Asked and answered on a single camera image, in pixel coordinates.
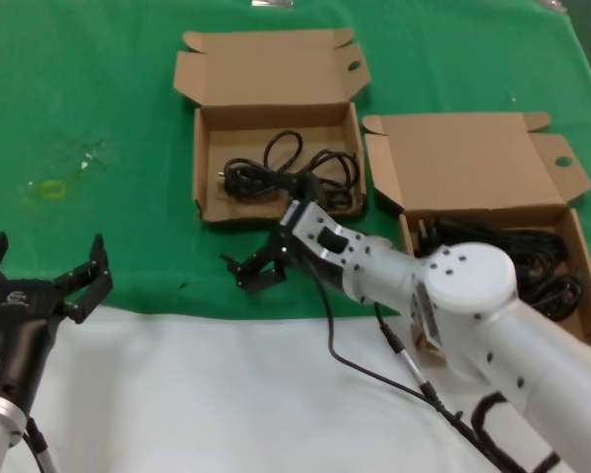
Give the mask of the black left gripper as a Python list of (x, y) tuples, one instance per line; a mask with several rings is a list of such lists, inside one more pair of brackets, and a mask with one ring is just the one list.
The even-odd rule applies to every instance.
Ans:
[[(7, 250), (0, 232), (0, 265)], [(83, 323), (112, 290), (103, 236), (95, 235), (87, 262), (53, 283), (5, 280), (0, 271), (0, 397), (29, 412), (63, 316)]]

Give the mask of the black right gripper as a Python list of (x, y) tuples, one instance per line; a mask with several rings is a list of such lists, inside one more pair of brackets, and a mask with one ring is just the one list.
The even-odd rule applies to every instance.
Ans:
[[(296, 176), (295, 199), (328, 209), (326, 192), (315, 174)], [(285, 282), (287, 265), (307, 276), (316, 276), (323, 285), (344, 294), (344, 271), (352, 247), (345, 236), (335, 234), (326, 226), (317, 233), (305, 232), (303, 239), (279, 228), (273, 229), (265, 244), (242, 262), (223, 253), (220, 257), (234, 276), (236, 285), (247, 294)]]

